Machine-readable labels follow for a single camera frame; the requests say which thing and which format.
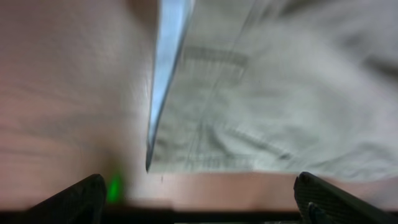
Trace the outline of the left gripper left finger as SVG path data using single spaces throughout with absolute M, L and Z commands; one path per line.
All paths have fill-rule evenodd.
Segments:
M 93 174 L 24 213 L 25 223 L 98 224 L 106 200 L 103 177 Z

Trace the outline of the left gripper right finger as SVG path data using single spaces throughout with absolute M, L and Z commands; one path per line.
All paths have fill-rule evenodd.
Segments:
M 294 183 L 294 198 L 305 224 L 397 224 L 397 217 L 302 172 Z

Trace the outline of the khaki grey shorts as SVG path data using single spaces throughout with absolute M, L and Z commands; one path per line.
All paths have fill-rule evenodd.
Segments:
M 397 2 L 195 1 L 149 172 L 397 175 Z

